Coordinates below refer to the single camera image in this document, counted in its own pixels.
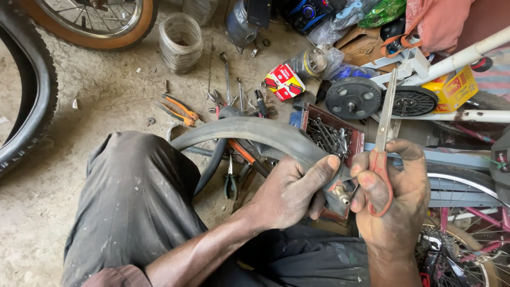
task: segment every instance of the maroon shirt sleeve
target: maroon shirt sleeve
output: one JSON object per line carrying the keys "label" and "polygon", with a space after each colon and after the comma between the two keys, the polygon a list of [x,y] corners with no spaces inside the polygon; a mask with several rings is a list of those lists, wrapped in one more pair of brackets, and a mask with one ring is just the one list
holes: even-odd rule
{"label": "maroon shirt sleeve", "polygon": [[90,277],[82,287],[152,287],[145,274],[134,265],[106,267]]}

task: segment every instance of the red handle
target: red handle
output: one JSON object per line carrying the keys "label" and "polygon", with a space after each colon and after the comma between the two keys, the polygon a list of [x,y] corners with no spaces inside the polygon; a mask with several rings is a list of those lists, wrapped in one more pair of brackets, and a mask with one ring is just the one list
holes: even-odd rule
{"label": "red handle", "polygon": [[388,202],[386,203],[384,208],[382,210],[380,210],[379,212],[376,212],[376,210],[374,209],[374,206],[372,205],[372,203],[370,203],[370,201],[368,202],[368,212],[370,212],[370,214],[375,217],[383,216],[386,213],[386,211],[388,211],[388,209],[390,208],[391,202],[393,201],[393,188],[391,187],[390,179],[388,177],[388,171],[386,170],[387,156],[388,156],[388,153],[385,151],[377,152],[375,150],[372,150],[370,152],[370,157],[369,157],[368,170],[375,172],[377,175],[379,175],[382,178],[382,180],[386,184],[386,187],[388,188],[388,192],[389,192]]}

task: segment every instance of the forearm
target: forearm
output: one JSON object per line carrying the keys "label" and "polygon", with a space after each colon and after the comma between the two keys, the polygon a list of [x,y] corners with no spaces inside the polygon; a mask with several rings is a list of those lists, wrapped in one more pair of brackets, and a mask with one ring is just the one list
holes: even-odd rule
{"label": "forearm", "polygon": [[413,254],[399,256],[384,255],[368,247],[368,268],[371,287],[419,287],[418,267]]}
{"label": "forearm", "polygon": [[200,285],[232,253],[264,230],[247,205],[220,226],[165,253],[145,268],[153,287]]}

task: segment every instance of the dark gray pants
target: dark gray pants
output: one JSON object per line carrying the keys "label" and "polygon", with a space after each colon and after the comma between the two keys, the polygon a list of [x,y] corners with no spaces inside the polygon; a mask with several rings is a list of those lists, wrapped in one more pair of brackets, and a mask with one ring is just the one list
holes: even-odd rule
{"label": "dark gray pants", "polygon": [[[62,286],[79,287],[105,267],[143,270],[206,231],[191,205],[199,178],[195,164],[161,137],[110,134],[89,156],[65,245]],[[367,266],[359,238],[295,225],[252,239],[203,286],[369,286]]]}

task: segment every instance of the cardboard box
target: cardboard box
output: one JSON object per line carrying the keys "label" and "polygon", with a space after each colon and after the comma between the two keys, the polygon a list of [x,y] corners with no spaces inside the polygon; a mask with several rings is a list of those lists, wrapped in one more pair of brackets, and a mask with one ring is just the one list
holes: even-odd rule
{"label": "cardboard box", "polygon": [[451,72],[421,85],[436,93],[439,103],[433,113],[456,111],[462,104],[478,92],[478,86],[469,65],[456,75]]}
{"label": "cardboard box", "polygon": [[278,65],[272,69],[264,82],[280,102],[293,98],[306,89],[301,79],[288,64]]}
{"label": "cardboard box", "polygon": [[[384,58],[380,52],[383,43],[384,41],[380,37],[380,27],[365,29],[354,25],[345,36],[335,43],[335,48],[345,54],[342,62],[363,66]],[[396,67],[397,65],[393,63],[379,69],[390,73]]]}

